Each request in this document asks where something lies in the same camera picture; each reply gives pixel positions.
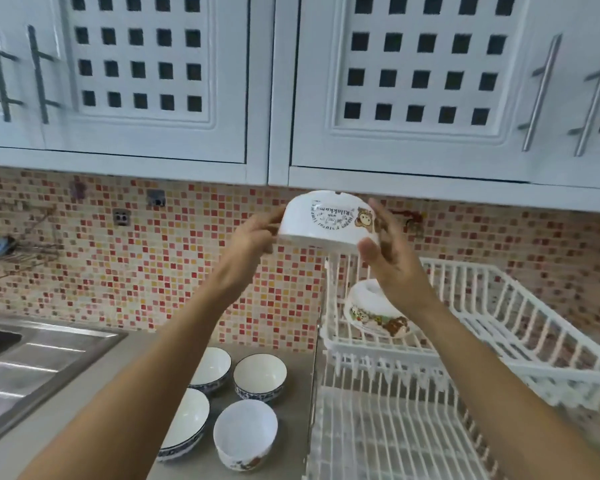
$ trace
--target cabinet door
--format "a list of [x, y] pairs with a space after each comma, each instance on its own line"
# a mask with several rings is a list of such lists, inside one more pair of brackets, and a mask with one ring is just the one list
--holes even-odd
[[0, 0], [0, 94], [6, 95], [5, 101], [0, 101], [0, 146], [42, 148], [40, 121], [37, 113], [31, 112], [35, 91], [29, 50], [18, 28], [22, 12], [14, 6], [16, 0]]
[[49, 149], [245, 160], [248, 0], [54, 0]]
[[292, 164], [528, 181], [577, 1], [302, 0]]
[[565, 33], [568, 65], [556, 67], [568, 97], [556, 101], [553, 149], [539, 161], [534, 181], [600, 188], [600, 0], [587, 0]]

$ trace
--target white dish rack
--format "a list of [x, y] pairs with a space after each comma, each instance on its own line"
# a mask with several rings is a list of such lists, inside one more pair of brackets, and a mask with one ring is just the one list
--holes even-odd
[[304, 478], [503, 479], [453, 386], [420, 382], [386, 381], [368, 371], [337, 374], [327, 363], [314, 396]]
[[[429, 258], [421, 262], [440, 300], [547, 403], [599, 407], [600, 345], [496, 266]], [[369, 275], [357, 255], [332, 254], [326, 260], [320, 336], [336, 371], [346, 367], [354, 374], [382, 372], [389, 382], [397, 376], [404, 385], [416, 378], [421, 387], [428, 387], [430, 379], [440, 390], [452, 387], [422, 332], [379, 338], [360, 332], [342, 316], [347, 291]]]

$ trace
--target countertop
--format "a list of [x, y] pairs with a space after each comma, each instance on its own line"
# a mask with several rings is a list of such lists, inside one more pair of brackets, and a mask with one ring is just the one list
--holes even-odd
[[[126, 364], [147, 349], [158, 337], [155, 333], [131, 332], [106, 355], [35, 410], [0, 439], [0, 480], [13, 480], [33, 457], [71, 421], [80, 409]], [[252, 479], [300, 479], [304, 474], [306, 434], [309, 421], [313, 356], [281, 350], [210, 344], [223, 348], [235, 365], [253, 353], [272, 353], [287, 365], [285, 389], [271, 407], [278, 415], [278, 435], [262, 466], [250, 473], [233, 472], [217, 457], [213, 425], [225, 407], [239, 400], [231, 382], [210, 398], [211, 415], [204, 437], [192, 452], [182, 458], [154, 464], [150, 480], [224, 479], [249, 476]]]

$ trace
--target mosaic tile backsplash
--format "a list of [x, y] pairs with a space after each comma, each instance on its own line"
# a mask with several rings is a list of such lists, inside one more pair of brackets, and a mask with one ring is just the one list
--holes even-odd
[[[72, 197], [76, 182], [84, 199]], [[166, 192], [164, 208], [147, 206], [150, 189]], [[52, 225], [62, 245], [55, 261], [0, 280], [0, 311], [158, 328], [195, 292], [237, 225], [302, 192], [0, 168], [0, 201], [56, 206]], [[424, 232], [409, 239], [422, 256], [495, 264], [600, 343], [600, 214], [381, 200], [421, 213]], [[114, 226], [113, 209], [129, 210], [130, 225]], [[0, 234], [18, 218], [25, 217], [0, 213]], [[35, 228], [33, 238], [49, 242], [52, 225]], [[226, 311], [215, 339], [313, 348], [323, 257], [284, 243], [275, 251]]]

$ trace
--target bowl with cartoon print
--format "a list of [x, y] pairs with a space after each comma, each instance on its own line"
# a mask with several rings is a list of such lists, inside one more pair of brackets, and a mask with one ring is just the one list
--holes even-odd
[[366, 237], [377, 244], [378, 230], [375, 212], [362, 199], [344, 192], [316, 190], [291, 199], [278, 235], [299, 246], [351, 254]]
[[230, 370], [231, 355], [217, 347], [207, 347], [189, 387], [210, 394], [225, 384]]
[[357, 329], [388, 339], [403, 339], [419, 330], [389, 302], [377, 280], [362, 280], [351, 287], [344, 316]]
[[280, 395], [287, 379], [287, 366], [271, 354], [243, 358], [233, 370], [235, 392], [242, 399], [272, 401]]
[[278, 418], [268, 404], [255, 399], [233, 403], [220, 413], [214, 443], [223, 465], [236, 472], [259, 466], [278, 434]]
[[186, 389], [156, 460], [173, 460], [193, 450], [202, 439], [209, 410], [209, 400], [203, 392]]

